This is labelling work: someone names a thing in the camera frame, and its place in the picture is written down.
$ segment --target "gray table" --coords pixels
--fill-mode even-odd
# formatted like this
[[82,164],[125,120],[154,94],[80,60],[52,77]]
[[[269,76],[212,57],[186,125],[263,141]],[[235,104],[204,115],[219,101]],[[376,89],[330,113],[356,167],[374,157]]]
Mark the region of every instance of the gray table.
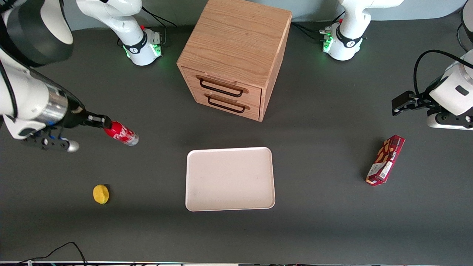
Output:
[[[101,130],[65,136],[75,154],[24,147],[0,132],[1,259],[44,256],[75,241],[87,260],[318,264],[473,264],[473,133],[431,129],[423,111],[391,117],[412,89],[418,55],[462,55],[459,15],[373,22],[349,62],[336,62],[292,28],[262,123],[194,102],[176,67],[191,32],[168,32],[164,57],[134,66],[110,30],[74,32],[66,62],[41,69],[90,111],[140,135],[127,147]],[[317,29],[325,23],[310,24]],[[420,87],[451,60],[429,55]],[[381,141],[406,143],[388,183],[363,180]],[[191,213],[186,155],[194,149],[272,150],[276,205]],[[110,184],[101,206],[92,188]],[[53,260],[80,260],[73,247]]]

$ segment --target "white tray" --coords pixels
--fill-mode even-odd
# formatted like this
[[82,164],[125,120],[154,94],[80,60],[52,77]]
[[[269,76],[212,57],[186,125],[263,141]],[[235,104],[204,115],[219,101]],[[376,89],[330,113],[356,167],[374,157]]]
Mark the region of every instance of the white tray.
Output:
[[189,211],[269,209],[275,202],[268,148],[195,150],[187,155]]

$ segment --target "gray wall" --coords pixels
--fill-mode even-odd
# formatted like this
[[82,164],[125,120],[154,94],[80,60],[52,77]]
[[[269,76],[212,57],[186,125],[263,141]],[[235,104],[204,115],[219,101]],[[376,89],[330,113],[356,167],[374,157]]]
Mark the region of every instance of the gray wall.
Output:
[[[324,21],[333,19],[343,9],[337,0],[250,0],[292,11],[294,21]],[[158,16],[178,25],[194,25],[207,0],[143,0],[143,6]],[[405,0],[399,7],[371,9],[373,20],[426,19],[446,16],[463,6],[466,0]],[[83,15],[75,0],[65,0],[66,19],[72,30],[104,27],[97,20]],[[135,16],[140,24],[158,26],[143,11]]]

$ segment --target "drawer handle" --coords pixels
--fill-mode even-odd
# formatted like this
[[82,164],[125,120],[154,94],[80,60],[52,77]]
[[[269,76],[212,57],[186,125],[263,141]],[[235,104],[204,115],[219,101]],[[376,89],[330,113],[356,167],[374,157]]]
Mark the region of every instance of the drawer handle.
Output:
[[213,106],[216,106],[216,107],[220,107],[220,108],[223,108],[223,109],[226,109],[228,111],[232,111],[232,112],[235,112],[235,113],[238,113],[238,114],[242,114],[245,109],[246,109],[246,106],[240,106],[240,105],[235,105],[237,107],[241,107],[243,108],[242,110],[236,110],[236,109],[233,109],[233,108],[230,108],[230,107],[226,107],[226,106],[223,106],[223,105],[220,105],[220,104],[216,104],[216,103],[212,103],[210,100],[213,99],[215,100],[214,98],[212,98],[211,96],[209,95],[206,95],[207,96],[207,102],[210,104],[210,105],[213,105]]
[[228,96],[232,96],[232,97],[241,97],[243,95],[243,90],[242,89],[236,89],[236,90],[239,90],[240,93],[236,94],[236,93],[231,93],[231,92],[228,92],[228,91],[224,91],[224,90],[221,90],[221,89],[217,89],[217,88],[214,88],[214,87],[210,87],[210,86],[207,86],[207,85],[204,85],[202,84],[202,82],[204,82],[204,79],[200,78],[201,80],[201,87],[202,88],[206,88],[206,89],[209,89],[209,90],[213,90],[213,91],[216,91],[216,92],[219,92],[219,93],[223,93],[223,94],[226,94]]

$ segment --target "lemon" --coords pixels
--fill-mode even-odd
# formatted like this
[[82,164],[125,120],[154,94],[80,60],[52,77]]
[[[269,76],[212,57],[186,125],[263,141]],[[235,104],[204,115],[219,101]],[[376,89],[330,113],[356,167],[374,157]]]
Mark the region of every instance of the lemon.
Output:
[[109,198],[108,189],[104,185],[97,185],[94,187],[94,200],[102,205],[107,203]]

